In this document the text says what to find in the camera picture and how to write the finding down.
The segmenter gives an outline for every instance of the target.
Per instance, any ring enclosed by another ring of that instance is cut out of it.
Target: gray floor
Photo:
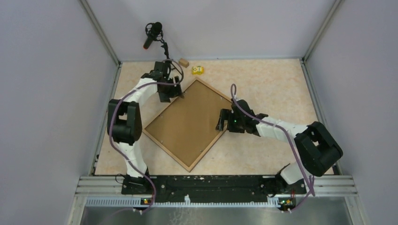
[[[292,214],[256,208],[154,208],[140,216],[121,208],[88,207],[81,225],[351,225],[344,198],[310,198]]]

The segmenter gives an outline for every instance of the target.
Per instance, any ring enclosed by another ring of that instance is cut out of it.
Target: cork board
[[[227,96],[197,78],[143,132],[190,172],[225,132],[215,126],[230,107]]]

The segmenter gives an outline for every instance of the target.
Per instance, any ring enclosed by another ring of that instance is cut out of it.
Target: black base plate
[[[306,193],[305,187],[301,187],[303,180],[288,185],[281,191],[277,188],[276,178],[263,175],[162,175],[150,178],[156,187],[156,202],[158,203],[184,202],[186,195],[189,195],[192,203],[266,202],[267,195],[290,194],[292,189],[296,194]],[[145,178],[127,177],[123,181],[123,195],[151,195],[152,193],[152,186]]]

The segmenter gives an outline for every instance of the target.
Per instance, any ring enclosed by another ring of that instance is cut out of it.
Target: microphone
[[[145,32],[148,37],[146,38],[146,41],[144,43],[144,49],[148,49],[152,42],[157,40],[158,35],[162,32],[162,24],[160,22],[149,24],[147,24],[147,26],[145,27]]]

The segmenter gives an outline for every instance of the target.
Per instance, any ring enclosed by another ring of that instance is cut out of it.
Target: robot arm
[[[291,140],[294,140],[301,162],[307,175],[322,176],[334,163],[339,160],[343,151],[333,139],[331,134],[320,122],[313,122],[311,125],[300,125],[288,123],[268,117],[266,114],[254,114],[244,100],[237,101],[237,104],[251,116],[263,120],[261,123],[245,115],[235,104],[231,110],[221,109],[219,122],[216,129],[223,130],[224,121],[227,121],[227,129],[235,133],[250,133],[260,137],[275,138],[288,142],[286,134],[278,127],[284,128]],[[303,178],[297,162],[285,166],[278,174],[286,184],[293,184]]]
[[[112,127],[112,138],[117,147],[143,174],[145,174],[147,166],[142,158],[139,144],[139,138],[142,132],[142,122],[139,107],[140,105],[143,105],[151,95],[157,92],[159,93],[161,102],[170,102],[170,98],[175,98],[178,96],[182,97],[182,91],[180,84],[176,84],[175,86],[148,85],[141,89],[138,89],[138,87],[153,82],[173,83],[173,79],[168,78],[167,70],[167,62],[155,62],[154,70],[152,70],[149,74],[144,74],[141,77],[138,84],[132,89],[136,89],[136,91],[131,96],[127,97],[120,105],[119,109],[117,110],[117,117]],[[179,82],[178,76],[176,76],[174,79],[176,83]],[[118,102],[119,99],[111,99],[108,104],[108,134],[112,116],[115,112]],[[126,120],[119,118],[119,116],[123,116],[125,114],[127,115]],[[140,173],[130,166],[126,159],[125,161],[127,165],[127,174],[129,176],[142,177]]]

